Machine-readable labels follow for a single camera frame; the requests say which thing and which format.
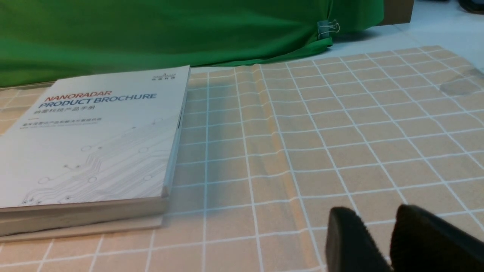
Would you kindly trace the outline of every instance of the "black rubber pad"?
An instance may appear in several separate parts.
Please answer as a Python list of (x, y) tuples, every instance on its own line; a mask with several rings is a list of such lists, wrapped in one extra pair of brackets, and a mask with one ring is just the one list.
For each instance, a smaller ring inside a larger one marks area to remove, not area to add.
[(432, 213), (398, 208), (390, 247), (396, 272), (484, 272), (484, 243)]
[(351, 209), (330, 211), (326, 238), (328, 272), (390, 272), (361, 218)]

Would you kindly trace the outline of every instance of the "cardboard box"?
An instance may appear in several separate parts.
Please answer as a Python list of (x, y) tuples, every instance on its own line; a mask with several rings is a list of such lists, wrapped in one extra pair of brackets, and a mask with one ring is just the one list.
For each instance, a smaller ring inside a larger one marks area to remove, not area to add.
[(384, 0), (384, 18), (379, 24), (395, 25), (409, 23), (412, 18), (414, 0)]

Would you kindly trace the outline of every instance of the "white floor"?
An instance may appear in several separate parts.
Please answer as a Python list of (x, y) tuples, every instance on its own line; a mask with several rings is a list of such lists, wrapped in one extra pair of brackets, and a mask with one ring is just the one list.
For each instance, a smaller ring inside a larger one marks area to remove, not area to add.
[[(338, 39), (323, 54), (308, 59), (440, 45), (484, 68), (484, 15), (465, 12), (457, 0), (415, 0), (408, 24), (370, 28), (350, 38)], [(192, 73), (227, 68), (194, 68)]]

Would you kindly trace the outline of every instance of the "logo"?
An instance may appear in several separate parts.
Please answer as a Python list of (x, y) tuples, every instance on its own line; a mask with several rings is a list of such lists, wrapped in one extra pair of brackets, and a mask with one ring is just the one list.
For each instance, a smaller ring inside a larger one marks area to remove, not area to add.
[(167, 74), (167, 73), (164, 73), (161, 76), (154, 76), (151, 80), (169, 80), (169, 79), (175, 79), (176, 75), (177, 75), (176, 73), (175, 74)]

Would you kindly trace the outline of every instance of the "book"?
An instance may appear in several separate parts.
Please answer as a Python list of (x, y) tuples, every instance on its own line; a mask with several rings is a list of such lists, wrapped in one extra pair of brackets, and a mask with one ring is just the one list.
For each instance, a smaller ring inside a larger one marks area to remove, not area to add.
[(189, 73), (55, 82), (0, 138), (0, 236), (165, 212)]

